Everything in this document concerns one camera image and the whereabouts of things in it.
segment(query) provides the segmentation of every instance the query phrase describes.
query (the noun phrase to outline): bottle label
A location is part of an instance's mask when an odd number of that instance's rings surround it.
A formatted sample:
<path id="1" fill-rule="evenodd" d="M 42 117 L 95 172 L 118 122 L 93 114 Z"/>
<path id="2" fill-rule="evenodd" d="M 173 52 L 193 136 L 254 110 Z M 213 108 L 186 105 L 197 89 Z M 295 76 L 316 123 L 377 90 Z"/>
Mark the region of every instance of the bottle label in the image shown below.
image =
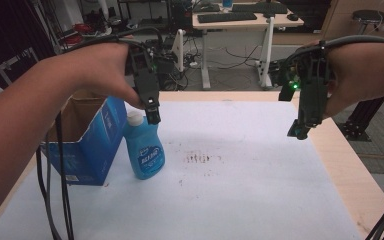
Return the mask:
<path id="1" fill-rule="evenodd" d="M 162 149 L 158 146 L 148 146 L 139 150 L 139 166 L 142 172 L 152 171 L 161 165 Z"/>

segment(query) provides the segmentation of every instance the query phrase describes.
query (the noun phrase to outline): bleach bottle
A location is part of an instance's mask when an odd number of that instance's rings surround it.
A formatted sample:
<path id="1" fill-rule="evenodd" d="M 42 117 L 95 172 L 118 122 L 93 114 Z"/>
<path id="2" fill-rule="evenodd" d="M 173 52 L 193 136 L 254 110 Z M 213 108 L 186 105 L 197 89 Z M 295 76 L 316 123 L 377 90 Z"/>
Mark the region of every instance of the bleach bottle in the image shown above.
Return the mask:
<path id="1" fill-rule="evenodd" d="M 146 117 L 140 112 L 127 113 L 123 135 L 133 172 L 139 179 L 154 176 L 164 166 L 165 155 L 157 130 L 158 125 L 149 125 Z"/>

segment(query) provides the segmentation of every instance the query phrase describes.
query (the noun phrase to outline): forearm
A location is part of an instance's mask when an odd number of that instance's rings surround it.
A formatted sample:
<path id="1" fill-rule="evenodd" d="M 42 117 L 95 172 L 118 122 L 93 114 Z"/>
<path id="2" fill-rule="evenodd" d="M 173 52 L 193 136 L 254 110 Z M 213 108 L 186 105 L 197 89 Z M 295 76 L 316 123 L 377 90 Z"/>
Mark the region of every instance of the forearm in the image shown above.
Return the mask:
<path id="1" fill-rule="evenodd" d="M 0 94 L 0 202 L 78 88 L 79 74 L 54 61 L 36 64 Z"/>

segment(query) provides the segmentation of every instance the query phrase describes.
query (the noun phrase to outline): floor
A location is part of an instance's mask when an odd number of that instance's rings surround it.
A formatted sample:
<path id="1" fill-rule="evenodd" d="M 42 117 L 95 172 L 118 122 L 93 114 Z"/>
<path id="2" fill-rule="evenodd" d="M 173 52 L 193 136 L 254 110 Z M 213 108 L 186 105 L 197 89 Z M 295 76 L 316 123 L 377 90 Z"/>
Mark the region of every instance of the floor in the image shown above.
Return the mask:
<path id="1" fill-rule="evenodd" d="M 176 80 L 171 90 L 202 91 L 200 68 L 200 39 L 188 38 L 185 41 L 185 55 L 191 56 L 191 67 L 186 77 Z M 272 48 L 272 59 L 287 58 L 299 46 L 279 45 Z M 279 91 L 280 88 L 263 89 L 258 83 L 258 73 L 254 67 L 259 57 L 259 47 L 211 48 L 208 52 L 211 90 L 208 91 Z M 384 114 L 384 103 L 379 109 Z M 384 174 L 372 174 L 384 191 Z"/>

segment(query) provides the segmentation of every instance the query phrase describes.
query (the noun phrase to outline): blue box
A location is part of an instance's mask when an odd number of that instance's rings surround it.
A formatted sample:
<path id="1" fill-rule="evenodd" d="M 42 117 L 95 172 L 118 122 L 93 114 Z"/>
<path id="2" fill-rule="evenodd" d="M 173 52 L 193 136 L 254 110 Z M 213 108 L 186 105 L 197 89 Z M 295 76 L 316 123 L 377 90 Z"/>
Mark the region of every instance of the blue box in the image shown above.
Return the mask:
<path id="1" fill-rule="evenodd" d="M 115 97 L 74 95 L 62 112 L 63 154 L 68 184 L 98 185 L 119 148 L 126 122 L 124 101 Z M 46 155 L 46 143 L 41 144 Z M 61 174 L 55 126 L 49 131 L 49 159 Z"/>

